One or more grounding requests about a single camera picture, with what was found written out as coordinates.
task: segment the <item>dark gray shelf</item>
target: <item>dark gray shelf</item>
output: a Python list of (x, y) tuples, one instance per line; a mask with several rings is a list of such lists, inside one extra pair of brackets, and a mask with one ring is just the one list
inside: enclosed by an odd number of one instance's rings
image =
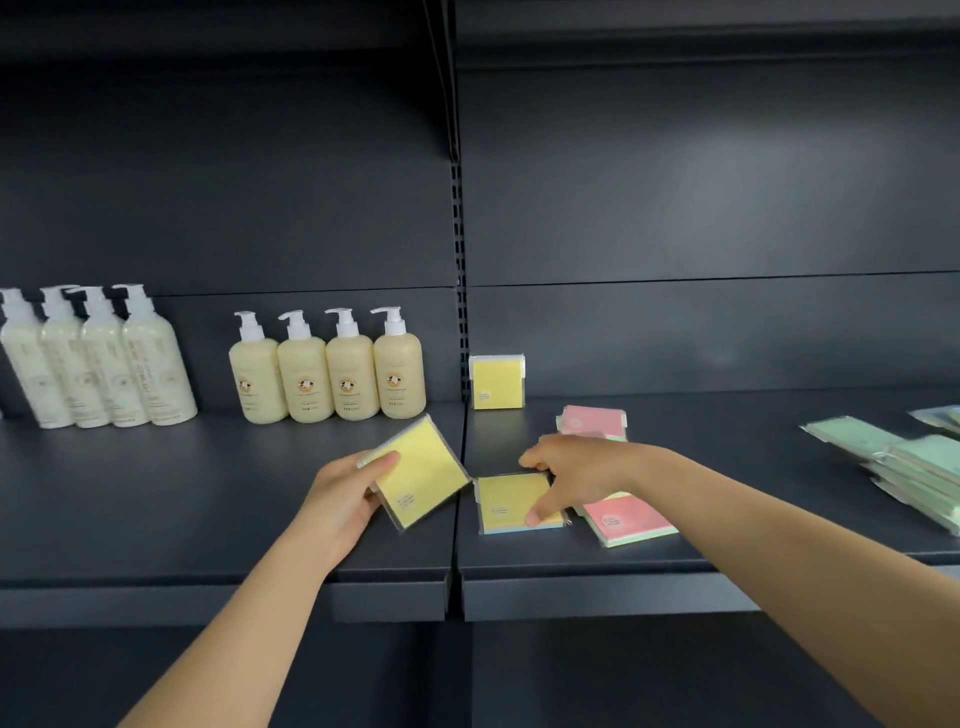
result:
[[(452, 447), (463, 405), (428, 411)], [(297, 512), (317, 469), (408, 422), (377, 416), (41, 432), (0, 424), (0, 627), (204, 624)], [(402, 536), (383, 513), (321, 590), (349, 621), (445, 616), (456, 504)]]
[[(931, 430), (907, 409), (960, 400), (960, 389), (822, 390), (528, 400), (469, 412), (474, 477), (515, 472), (523, 450), (568, 403), (623, 408), (632, 441), (672, 448), (715, 470), (909, 554), (958, 571), (960, 541), (878, 490), (852, 460), (798, 425), (850, 414), (903, 435)], [(457, 531), (467, 619), (535, 619), (756, 607), (683, 537), (604, 549), (579, 518), (540, 533), (478, 535), (462, 501)]]

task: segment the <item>clear plastic packaging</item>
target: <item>clear plastic packaging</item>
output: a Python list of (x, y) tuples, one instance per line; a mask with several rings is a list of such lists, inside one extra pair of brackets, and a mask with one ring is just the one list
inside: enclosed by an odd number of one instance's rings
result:
[(400, 533), (470, 483), (470, 476), (430, 415), (370, 450), (357, 467), (392, 450), (400, 453), (400, 462), (377, 480), (375, 490)]

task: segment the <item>shampoo bottle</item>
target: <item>shampoo bottle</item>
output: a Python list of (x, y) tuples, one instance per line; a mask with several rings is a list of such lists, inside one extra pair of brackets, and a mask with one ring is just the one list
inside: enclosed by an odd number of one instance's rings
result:
[(73, 416), (60, 383), (40, 347), (40, 321), (18, 288), (0, 290), (7, 323), (0, 328), (0, 344), (23, 388), (36, 422), (43, 429), (69, 427)]
[(99, 285), (78, 286), (68, 292), (86, 293), (86, 323), (80, 332), (86, 359), (90, 362), (110, 421), (117, 427), (136, 427), (150, 421), (140, 399), (123, 339), (123, 321), (113, 313), (113, 302)]
[(110, 415), (100, 397), (100, 383), (80, 342), (83, 324), (74, 316), (73, 306), (63, 297), (62, 288), (76, 286), (54, 285), (40, 289), (43, 312), (47, 315), (47, 323), (40, 331), (40, 346), (60, 382), (77, 427), (109, 425)]
[(366, 420), (380, 408), (373, 368), (373, 343), (361, 336), (353, 321), (352, 308), (329, 308), (340, 314), (337, 337), (326, 345), (330, 389), (337, 414), (345, 420)]
[(276, 358), (290, 416), (299, 423), (318, 423), (333, 414), (326, 344), (310, 335), (303, 311), (287, 311), (279, 318), (289, 322), (289, 338), (277, 348)]
[(237, 311), (240, 341), (230, 347), (230, 367), (243, 415), (255, 425), (269, 425), (287, 416), (283, 382), (276, 359), (276, 341), (263, 335), (252, 311)]
[(375, 308), (371, 313), (387, 313), (384, 335), (373, 344), (376, 383), (380, 390), (380, 408), (387, 417), (408, 420), (426, 407), (423, 381), (423, 348), (420, 339), (407, 333), (399, 306)]
[(113, 287), (127, 289), (130, 317), (123, 327), (123, 340), (150, 421), (177, 425), (196, 417), (197, 402), (174, 328), (154, 311), (154, 302), (141, 284), (117, 283)]

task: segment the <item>lotion bottle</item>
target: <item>lotion bottle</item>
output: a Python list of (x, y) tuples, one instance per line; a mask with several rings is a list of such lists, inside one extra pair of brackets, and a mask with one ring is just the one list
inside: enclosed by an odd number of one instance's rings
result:
[(123, 321), (113, 312), (113, 301), (104, 297), (103, 286), (71, 288), (68, 293), (86, 293), (86, 323), (80, 332), (86, 359), (100, 382), (100, 394), (110, 421), (116, 427), (136, 427), (150, 421), (140, 399), (127, 345), (123, 339)]
[(423, 348), (420, 339), (407, 333), (399, 306), (384, 306), (371, 311), (383, 312), (387, 314), (384, 335), (373, 344), (380, 409), (387, 417), (409, 420), (426, 407)]
[(255, 425), (269, 425), (287, 416), (283, 382), (276, 359), (276, 341), (265, 338), (252, 311), (237, 311), (240, 341), (230, 347), (230, 367), (243, 415)]
[(303, 311), (287, 311), (279, 319), (288, 321), (289, 338), (277, 347), (276, 358), (290, 416), (299, 423), (318, 423), (333, 414), (326, 344), (310, 335)]
[(127, 358), (140, 387), (140, 396), (154, 425), (178, 425), (197, 416), (177, 335), (170, 322), (154, 311), (139, 283), (117, 283), (127, 289), (130, 317), (123, 327)]
[(71, 284), (40, 289), (43, 312), (47, 315), (47, 323), (40, 331), (40, 346), (60, 381), (76, 426), (102, 427), (110, 424), (110, 415), (100, 397), (100, 382), (80, 341), (83, 324), (74, 316), (73, 306), (61, 291), (62, 288), (76, 287)]
[(0, 344), (10, 359), (36, 423), (42, 429), (69, 427), (73, 415), (60, 383), (40, 346), (40, 321), (23, 300), (19, 288), (0, 290), (7, 322), (0, 328)]
[(340, 315), (337, 336), (326, 345), (330, 389), (337, 414), (345, 420), (366, 420), (380, 409), (373, 368), (373, 343), (361, 336), (352, 308), (329, 308)]

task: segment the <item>hand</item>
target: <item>hand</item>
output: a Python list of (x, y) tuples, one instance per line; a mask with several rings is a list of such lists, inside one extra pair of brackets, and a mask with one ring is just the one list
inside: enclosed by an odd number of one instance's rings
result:
[(343, 561), (360, 539), (380, 498), (369, 491), (400, 461), (399, 452), (388, 452), (363, 468), (357, 461), (364, 453), (327, 463), (313, 480), (291, 528), (319, 537), (324, 552), (324, 569), (330, 572)]
[(551, 471), (553, 487), (527, 514), (529, 526), (574, 505), (595, 503), (617, 491), (632, 492), (642, 476), (644, 454), (661, 448), (577, 435), (545, 435), (520, 457), (524, 468)]

